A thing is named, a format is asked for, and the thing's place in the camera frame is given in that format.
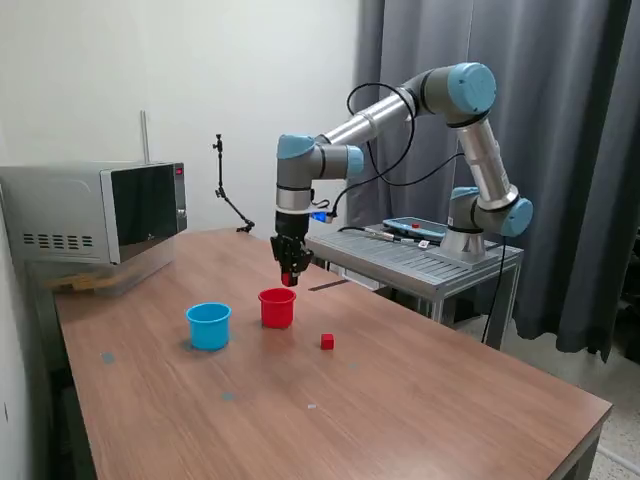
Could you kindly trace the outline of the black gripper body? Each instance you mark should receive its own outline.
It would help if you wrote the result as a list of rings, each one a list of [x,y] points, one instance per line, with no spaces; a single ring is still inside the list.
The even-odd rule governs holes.
[[[307,235],[307,214],[277,211],[275,214],[275,241],[278,244],[303,244]]]

